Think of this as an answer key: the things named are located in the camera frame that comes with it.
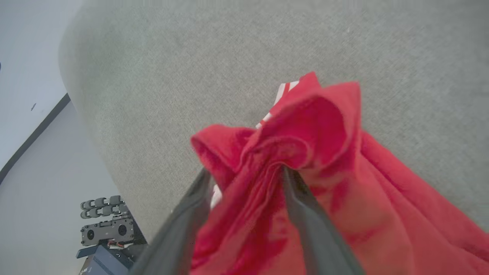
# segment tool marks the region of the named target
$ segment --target vent grille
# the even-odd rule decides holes
[[[93,256],[93,261],[98,264],[98,266],[105,271],[108,275],[115,275],[110,269],[108,269],[96,256]]]

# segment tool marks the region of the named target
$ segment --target gray textured fabric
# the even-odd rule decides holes
[[[189,138],[254,126],[280,83],[358,81],[363,126],[489,229],[489,3],[91,0],[66,31],[67,91],[151,239],[197,175]]]

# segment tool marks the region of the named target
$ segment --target black strip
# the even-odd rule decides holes
[[[53,122],[56,116],[61,113],[64,107],[68,105],[70,98],[68,94],[65,94],[63,98],[54,106],[53,110],[46,116],[46,118],[39,124],[39,126],[32,132],[29,138],[22,144],[22,146],[15,152],[15,154],[9,159],[7,164],[0,171],[0,184],[8,174],[8,171],[14,167],[15,163],[21,158],[24,152],[36,141],[36,139],[46,130],[46,128]]]

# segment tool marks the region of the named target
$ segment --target folded fabric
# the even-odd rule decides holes
[[[309,73],[259,127],[192,137],[222,191],[192,274],[306,273],[281,165],[299,171],[367,274],[489,274],[487,234],[362,130],[357,83],[321,88]]]

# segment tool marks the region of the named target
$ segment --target white floor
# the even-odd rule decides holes
[[[0,184],[0,274],[76,275],[80,203],[118,194],[71,103]]]

